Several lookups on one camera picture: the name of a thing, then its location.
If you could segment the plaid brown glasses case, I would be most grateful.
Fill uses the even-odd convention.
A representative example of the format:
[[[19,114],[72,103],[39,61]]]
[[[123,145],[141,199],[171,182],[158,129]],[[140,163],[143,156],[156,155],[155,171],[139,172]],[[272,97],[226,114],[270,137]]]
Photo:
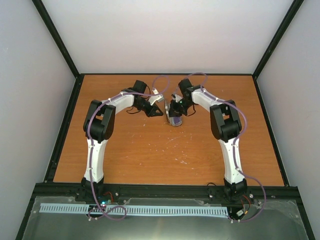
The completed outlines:
[[[170,104],[166,100],[164,101],[164,109],[167,121],[171,126],[179,127],[182,125],[183,121],[181,116],[170,116]]]

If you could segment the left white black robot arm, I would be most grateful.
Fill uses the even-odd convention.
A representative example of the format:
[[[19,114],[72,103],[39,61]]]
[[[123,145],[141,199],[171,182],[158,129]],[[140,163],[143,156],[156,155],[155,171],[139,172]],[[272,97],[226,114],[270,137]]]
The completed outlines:
[[[105,150],[114,132],[116,114],[133,107],[144,112],[147,117],[163,115],[157,106],[157,102],[164,99],[163,93],[152,87],[147,94],[147,87],[145,82],[136,80],[133,87],[123,89],[117,95],[103,101],[94,99],[89,105],[83,124],[88,153],[81,185],[92,201],[99,201],[104,195]]]

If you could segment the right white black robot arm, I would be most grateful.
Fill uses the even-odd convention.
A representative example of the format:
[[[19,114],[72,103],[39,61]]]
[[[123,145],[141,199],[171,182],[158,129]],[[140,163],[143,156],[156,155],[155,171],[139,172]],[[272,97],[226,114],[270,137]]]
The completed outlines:
[[[201,106],[210,114],[212,135],[218,140],[224,161],[224,196],[234,201],[247,191],[247,180],[240,160],[239,135],[242,123],[239,109],[233,100],[223,100],[209,93],[201,85],[192,85],[188,78],[178,83],[182,95],[173,93],[170,103],[165,103],[168,122],[173,127],[182,124],[188,109]]]

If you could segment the pink transparent sunglasses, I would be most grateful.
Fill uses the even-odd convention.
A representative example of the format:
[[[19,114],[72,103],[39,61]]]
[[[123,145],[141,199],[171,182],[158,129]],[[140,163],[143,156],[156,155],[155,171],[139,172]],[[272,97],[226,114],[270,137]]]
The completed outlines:
[[[170,124],[173,127],[178,127],[183,123],[181,116],[170,117]]]

